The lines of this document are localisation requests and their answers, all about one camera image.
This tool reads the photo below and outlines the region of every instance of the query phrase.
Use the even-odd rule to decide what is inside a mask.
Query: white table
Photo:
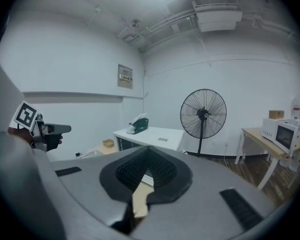
[[[116,152],[120,151],[117,138],[121,138],[142,146],[156,146],[178,151],[184,133],[183,130],[149,127],[137,134],[129,134],[126,133],[126,129],[122,129],[113,133],[114,147]]]

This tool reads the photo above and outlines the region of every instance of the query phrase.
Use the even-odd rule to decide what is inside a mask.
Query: wooden table
[[[261,180],[260,184],[258,185],[258,189],[262,190],[262,188],[266,185],[268,182],[270,176],[274,172],[278,161],[282,158],[284,158],[287,154],[280,149],[277,145],[275,145],[273,142],[270,140],[266,139],[265,137],[262,137],[261,135],[262,128],[243,128],[242,133],[241,133],[241,139],[240,139],[240,144],[239,144],[239,149],[238,153],[235,158],[234,164],[237,165],[240,159],[240,156],[243,155],[243,146],[245,142],[245,137],[248,137],[249,139],[253,140],[255,143],[257,143],[259,146],[261,146],[264,150],[268,151],[268,157],[267,161],[270,158],[270,155],[272,156],[272,162],[270,164],[270,167],[268,168],[268,171],[264,175],[263,179]],[[296,142],[296,147],[294,149],[294,152],[300,152],[300,137]],[[288,185],[288,189],[291,187],[293,182],[296,180],[297,176],[300,173],[300,165],[294,174],[294,177],[292,181]]]

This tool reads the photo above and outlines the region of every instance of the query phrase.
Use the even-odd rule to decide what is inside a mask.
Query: bottle
[[[291,102],[291,118],[300,119],[300,99],[294,97]]]

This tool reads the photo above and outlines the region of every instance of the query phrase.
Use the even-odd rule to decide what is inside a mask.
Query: wooden floor
[[[233,171],[247,182],[258,186],[262,178],[266,174],[271,161],[266,161],[265,157],[253,157],[246,158],[243,164],[238,163],[235,165],[234,159],[223,159],[222,158],[202,158],[214,161],[218,164],[226,166],[229,170]],[[262,189],[262,192],[272,200],[273,204],[278,207],[288,200],[290,200],[300,186],[300,175],[293,183],[290,189],[287,189],[288,184],[292,180],[294,173],[289,169],[282,167],[279,163],[277,164],[272,176]]]

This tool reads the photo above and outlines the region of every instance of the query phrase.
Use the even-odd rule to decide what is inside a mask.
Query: small box
[[[107,148],[113,148],[115,146],[115,143],[112,139],[103,140],[102,143]]]
[[[269,110],[270,119],[283,119],[285,117],[285,112],[283,110]]]

